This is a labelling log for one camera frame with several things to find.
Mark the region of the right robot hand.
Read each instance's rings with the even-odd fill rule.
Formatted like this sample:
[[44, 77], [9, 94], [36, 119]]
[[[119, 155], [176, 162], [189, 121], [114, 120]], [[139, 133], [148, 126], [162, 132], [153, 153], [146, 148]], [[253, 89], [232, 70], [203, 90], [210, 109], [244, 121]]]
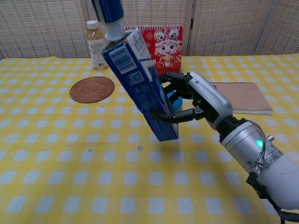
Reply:
[[196, 72], [187, 74], [167, 72], [160, 76], [162, 83], [170, 84], [164, 88], [166, 93], [174, 91], [170, 101], [181, 97], [192, 100], [193, 108], [178, 113], [151, 111], [156, 119], [178, 124], [205, 118], [214, 130], [226, 118], [233, 115], [230, 101], [223, 96], [209, 81]]

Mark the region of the blue-and-white toothpaste box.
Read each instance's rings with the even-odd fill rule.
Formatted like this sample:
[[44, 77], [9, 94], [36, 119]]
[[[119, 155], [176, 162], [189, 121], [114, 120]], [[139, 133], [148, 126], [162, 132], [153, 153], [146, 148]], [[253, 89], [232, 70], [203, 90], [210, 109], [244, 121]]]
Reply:
[[164, 123], [151, 111], [174, 114], [175, 110], [164, 93], [145, 40], [138, 29], [128, 30], [125, 36], [109, 42], [102, 56], [145, 117], [159, 141], [178, 139], [178, 125]]

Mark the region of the round woven rattan coaster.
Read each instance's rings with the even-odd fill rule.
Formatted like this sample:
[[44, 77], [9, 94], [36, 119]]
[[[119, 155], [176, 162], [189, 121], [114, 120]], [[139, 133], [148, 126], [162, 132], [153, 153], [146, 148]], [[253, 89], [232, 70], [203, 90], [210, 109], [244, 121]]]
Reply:
[[71, 99], [79, 103], [95, 103], [109, 97], [114, 82], [107, 77], [88, 77], [76, 82], [69, 91]]

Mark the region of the blue rubber ball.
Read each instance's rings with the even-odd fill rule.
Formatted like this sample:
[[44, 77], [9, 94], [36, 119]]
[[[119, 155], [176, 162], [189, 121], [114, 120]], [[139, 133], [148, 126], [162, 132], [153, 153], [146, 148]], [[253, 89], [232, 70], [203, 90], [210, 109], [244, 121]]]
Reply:
[[167, 112], [178, 112], [182, 108], [183, 100], [178, 97], [175, 91], [165, 94], [167, 103]]

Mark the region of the woven bamboo folding screen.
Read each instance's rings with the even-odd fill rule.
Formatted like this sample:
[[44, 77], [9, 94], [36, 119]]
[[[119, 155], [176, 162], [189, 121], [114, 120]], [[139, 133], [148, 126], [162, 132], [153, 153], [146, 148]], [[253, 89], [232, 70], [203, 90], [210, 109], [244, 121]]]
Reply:
[[[185, 56], [299, 53], [299, 0], [121, 0], [127, 27], [183, 27]], [[0, 60], [89, 56], [92, 0], [0, 0]]]

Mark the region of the yellow white checked tablecloth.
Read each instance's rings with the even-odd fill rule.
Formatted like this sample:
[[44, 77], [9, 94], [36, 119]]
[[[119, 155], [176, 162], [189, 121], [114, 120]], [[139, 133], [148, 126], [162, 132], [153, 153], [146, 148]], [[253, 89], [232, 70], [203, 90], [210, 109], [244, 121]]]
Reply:
[[[71, 99], [88, 77], [113, 93]], [[246, 179], [204, 119], [159, 142], [88, 58], [0, 61], [0, 224], [279, 224]]]

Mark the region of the yellow juice bottle white cap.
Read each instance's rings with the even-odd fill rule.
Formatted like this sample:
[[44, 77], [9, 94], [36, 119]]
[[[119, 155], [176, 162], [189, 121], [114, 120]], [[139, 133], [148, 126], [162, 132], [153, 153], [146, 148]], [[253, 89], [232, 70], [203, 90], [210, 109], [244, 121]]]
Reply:
[[99, 27], [99, 23], [95, 20], [90, 20], [86, 22], [86, 27], [86, 38], [93, 67], [95, 70], [105, 70], [108, 68], [108, 64], [103, 58], [101, 51], [106, 41]]

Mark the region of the red 2026 desk calendar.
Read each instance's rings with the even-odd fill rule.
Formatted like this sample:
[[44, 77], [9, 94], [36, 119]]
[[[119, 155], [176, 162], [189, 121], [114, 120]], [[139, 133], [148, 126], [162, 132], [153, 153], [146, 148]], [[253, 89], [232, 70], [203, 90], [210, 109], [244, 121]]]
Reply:
[[139, 29], [158, 75], [166, 72], [179, 73], [181, 69], [183, 27], [174, 26], [130, 26], [125, 30]]

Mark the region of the brown spiral notebook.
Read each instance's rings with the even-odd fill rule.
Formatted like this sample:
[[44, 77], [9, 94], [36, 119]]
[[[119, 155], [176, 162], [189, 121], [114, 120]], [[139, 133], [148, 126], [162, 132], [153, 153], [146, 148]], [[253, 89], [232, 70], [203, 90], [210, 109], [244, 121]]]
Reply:
[[233, 113], [272, 115], [273, 109], [255, 83], [212, 82], [232, 104]]

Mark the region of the silver blue toothpaste tube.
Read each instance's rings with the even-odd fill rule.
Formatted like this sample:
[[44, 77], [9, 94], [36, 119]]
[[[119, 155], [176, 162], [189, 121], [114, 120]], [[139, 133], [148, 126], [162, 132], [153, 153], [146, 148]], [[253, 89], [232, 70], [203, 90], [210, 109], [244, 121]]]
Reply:
[[97, 19], [106, 29], [105, 38], [117, 41], [124, 37], [124, 11], [121, 0], [91, 0]]

